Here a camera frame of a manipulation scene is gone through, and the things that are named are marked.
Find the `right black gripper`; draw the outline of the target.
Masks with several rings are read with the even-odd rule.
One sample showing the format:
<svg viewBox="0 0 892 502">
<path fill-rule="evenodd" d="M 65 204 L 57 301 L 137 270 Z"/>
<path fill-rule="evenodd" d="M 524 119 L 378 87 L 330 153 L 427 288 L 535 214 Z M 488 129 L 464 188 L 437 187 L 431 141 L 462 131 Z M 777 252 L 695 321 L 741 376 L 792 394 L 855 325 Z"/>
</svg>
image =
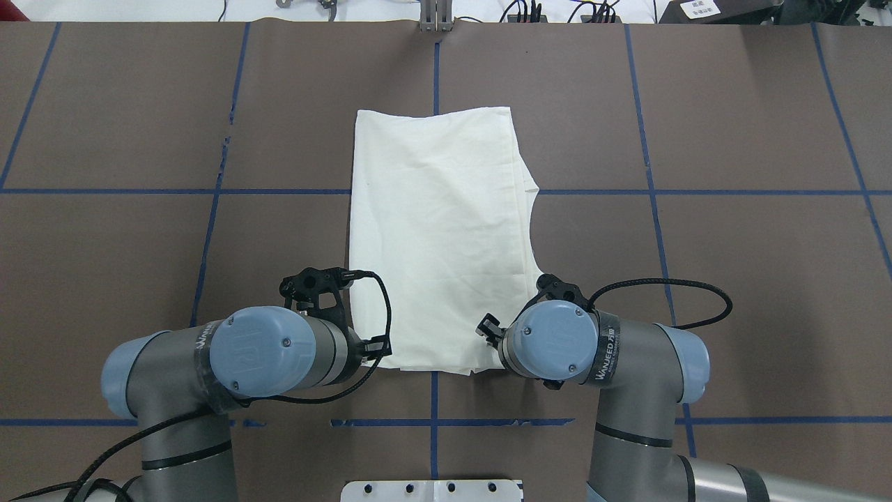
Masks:
<svg viewBox="0 0 892 502">
<path fill-rule="evenodd" d="M 593 317 L 579 287 L 551 274 L 537 280 L 537 292 L 509 326 L 485 314 L 475 333 L 484 337 L 501 365 L 548 390 L 561 390 L 593 365 Z"/>
</svg>

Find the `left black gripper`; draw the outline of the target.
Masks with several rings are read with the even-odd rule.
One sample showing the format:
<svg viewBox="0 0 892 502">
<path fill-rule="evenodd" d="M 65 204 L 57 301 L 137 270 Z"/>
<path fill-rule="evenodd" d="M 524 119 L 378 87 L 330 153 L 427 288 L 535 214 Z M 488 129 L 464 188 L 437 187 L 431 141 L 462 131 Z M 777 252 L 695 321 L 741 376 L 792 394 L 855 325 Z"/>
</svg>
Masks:
<svg viewBox="0 0 892 502">
<path fill-rule="evenodd" d="M 285 308 L 331 322 L 341 331 L 348 347 L 347 367 L 358 367 L 363 360 L 376 361 L 392 355 L 391 337 L 360 340 L 348 327 L 343 292 L 351 288 L 354 280 L 364 277 L 369 277 L 367 271 L 305 268 L 296 275 L 283 277 L 278 286 Z"/>
</svg>

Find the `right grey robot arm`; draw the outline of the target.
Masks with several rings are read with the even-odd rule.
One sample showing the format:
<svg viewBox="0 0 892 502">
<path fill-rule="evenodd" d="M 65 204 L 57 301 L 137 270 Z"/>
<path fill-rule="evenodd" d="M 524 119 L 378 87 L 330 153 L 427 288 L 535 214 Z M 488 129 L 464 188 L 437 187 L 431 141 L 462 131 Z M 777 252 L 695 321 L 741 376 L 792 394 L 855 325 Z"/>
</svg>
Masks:
<svg viewBox="0 0 892 502">
<path fill-rule="evenodd" d="M 708 290 L 723 299 L 716 317 L 681 326 L 648 324 L 596 308 L 600 296 L 636 285 Z M 477 333 L 504 368 L 538 379 L 599 391 L 587 482 L 590 501 L 872 501 L 874 496 L 803 482 L 673 451 L 675 411 L 700 400 L 711 374 L 709 353 L 694 328 L 722 321 L 732 299 L 716 286 L 674 277 L 615 282 L 589 298 L 551 274 L 509 326 L 492 314 Z"/>
</svg>

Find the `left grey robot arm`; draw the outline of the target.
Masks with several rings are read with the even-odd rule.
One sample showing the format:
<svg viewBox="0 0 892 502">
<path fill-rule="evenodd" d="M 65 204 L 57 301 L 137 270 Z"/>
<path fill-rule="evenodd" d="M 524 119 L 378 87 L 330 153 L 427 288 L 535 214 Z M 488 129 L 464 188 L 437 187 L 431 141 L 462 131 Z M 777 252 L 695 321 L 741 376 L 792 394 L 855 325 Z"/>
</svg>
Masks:
<svg viewBox="0 0 892 502">
<path fill-rule="evenodd" d="M 343 292 L 375 280 L 383 333 L 360 339 Z M 109 410 L 138 432 L 79 477 L 20 501 L 236 501 L 230 413 L 256 402 L 318 406 L 362 387 L 392 355 L 392 306 L 382 277 L 340 267 L 284 277 L 282 306 L 249 306 L 116 347 L 103 365 Z"/>
</svg>

